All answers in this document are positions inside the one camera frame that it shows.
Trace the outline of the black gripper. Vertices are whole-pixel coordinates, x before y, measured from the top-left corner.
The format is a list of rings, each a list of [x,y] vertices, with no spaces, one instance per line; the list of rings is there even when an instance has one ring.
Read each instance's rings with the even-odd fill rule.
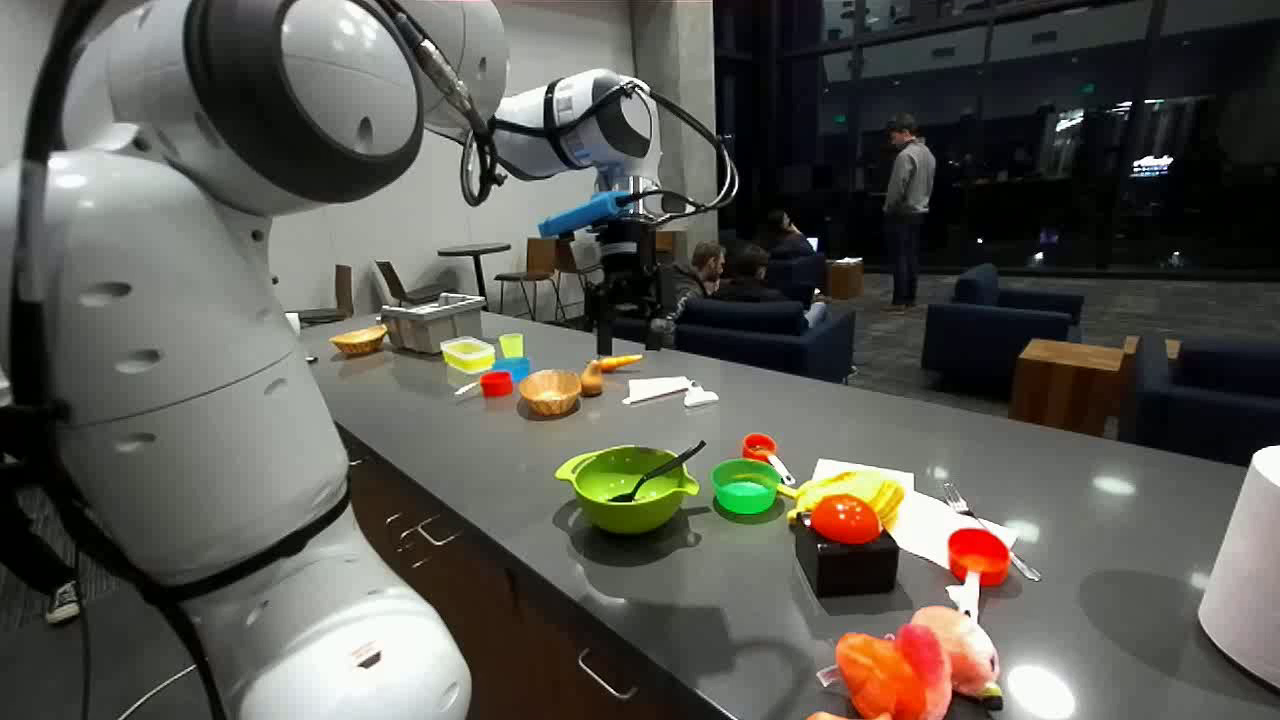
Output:
[[[645,225],[605,225],[597,234],[598,246],[598,284],[597,294],[609,305],[641,305],[651,290],[651,234]]]

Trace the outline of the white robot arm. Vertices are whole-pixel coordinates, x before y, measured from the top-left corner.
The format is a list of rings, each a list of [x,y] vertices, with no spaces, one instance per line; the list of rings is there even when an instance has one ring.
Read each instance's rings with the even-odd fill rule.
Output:
[[[589,172],[649,197],[656,96],[510,90],[492,0],[59,0],[5,175],[21,451],[174,631],[212,720],[465,720],[441,612],[365,539],[346,451],[263,239],[397,186]]]

